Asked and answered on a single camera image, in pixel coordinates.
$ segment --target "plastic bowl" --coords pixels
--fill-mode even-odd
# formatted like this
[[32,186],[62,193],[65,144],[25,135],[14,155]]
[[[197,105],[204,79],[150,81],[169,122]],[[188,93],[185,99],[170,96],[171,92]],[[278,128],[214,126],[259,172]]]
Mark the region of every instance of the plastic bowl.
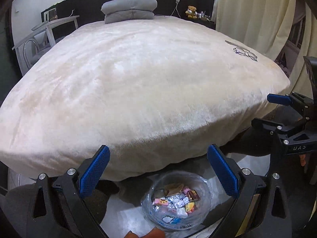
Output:
[[[196,201],[195,210],[188,214],[187,218],[178,218],[177,215],[167,211],[156,211],[152,205],[154,191],[164,189],[164,186],[172,183],[183,183],[190,189],[194,189],[200,200]],[[187,230],[201,224],[210,211],[212,203],[212,189],[210,183],[200,175],[185,171],[172,171],[166,173],[154,182],[141,201],[142,211],[147,218],[155,224],[169,230]]]

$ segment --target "blue gripper pad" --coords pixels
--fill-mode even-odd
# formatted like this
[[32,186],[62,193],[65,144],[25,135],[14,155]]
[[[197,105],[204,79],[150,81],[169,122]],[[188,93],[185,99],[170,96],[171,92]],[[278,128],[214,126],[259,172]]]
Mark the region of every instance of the blue gripper pad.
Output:
[[[239,171],[239,166],[232,159],[226,158],[216,145],[209,146],[207,158],[226,194],[237,198],[239,196],[240,177],[238,172],[235,173],[234,171]],[[228,165],[227,161],[229,160],[233,161],[233,164],[230,165],[233,166],[234,170]]]
[[93,158],[86,159],[78,168],[79,195],[82,199],[91,196],[110,160],[110,150],[102,145]]
[[284,106],[290,106],[293,103],[292,99],[289,96],[281,96],[281,95],[275,95],[275,94],[268,94],[267,100],[270,103],[284,105]]

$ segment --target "white fuzzy blanket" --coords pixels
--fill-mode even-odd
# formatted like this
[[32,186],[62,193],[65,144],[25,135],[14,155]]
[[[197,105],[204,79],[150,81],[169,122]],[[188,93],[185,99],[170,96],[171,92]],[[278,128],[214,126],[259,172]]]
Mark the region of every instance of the white fuzzy blanket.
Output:
[[47,52],[0,108],[0,161],[37,178],[111,149],[122,180],[204,155],[262,117],[289,80],[270,59],[174,17],[80,27]]

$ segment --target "black headboard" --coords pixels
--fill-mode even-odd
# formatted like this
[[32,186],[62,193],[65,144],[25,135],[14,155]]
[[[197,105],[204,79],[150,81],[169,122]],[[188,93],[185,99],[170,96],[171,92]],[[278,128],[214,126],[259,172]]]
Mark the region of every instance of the black headboard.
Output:
[[[104,20],[105,15],[100,11],[100,9],[101,6],[107,1],[111,0],[65,0],[51,6],[49,9],[56,8],[58,18],[68,17],[72,13],[72,10],[74,10],[73,15],[80,16],[77,21],[78,25],[82,26],[88,23]],[[157,2],[158,6],[154,10],[155,15],[171,15],[176,6],[175,0],[157,0]],[[211,16],[214,0],[180,0],[178,4],[178,11],[181,18],[186,19],[185,11],[189,5],[195,6],[197,11],[206,11],[206,14]],[[44,12],[41,14],[42,21],[44,21]],[[197,22],[205,25],[205,23],[201,20],[197,20]],[[61,36],[70,34],[74,30],[74,23],[69,22],[53,29],[53,33],[55,38],[59,38]]]

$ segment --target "screw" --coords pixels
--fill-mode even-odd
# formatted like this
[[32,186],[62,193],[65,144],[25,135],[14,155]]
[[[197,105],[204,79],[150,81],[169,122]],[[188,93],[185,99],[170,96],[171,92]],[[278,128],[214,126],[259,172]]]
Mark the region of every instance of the screw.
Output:
[[273,175],[273,178],[274,178],[275,180],[278,180],[278,179],[280,178],[279,174],[277,174],[277,173],[274,173],[274,174],[272,174],[272,175]]
[[251,171],[250,171],[250,169],[248,169],[248,168],[243,168],[242,169],[242,173],[244,173],[245,175],[249,175],[250,173],[251,173]]
[[72,176],[74,173],[76,173],[76,169],[74,169],[74,168],[70,168],[70,169],[68,169],[68,171],[67,171],[67,174],[68,174],[69,176]]
[[46,174],[45,174],[45,173],[42,173],[42,174],[39,175],[39,179],[40,179],[40,180],[43,180],[45,177],[46,177]]

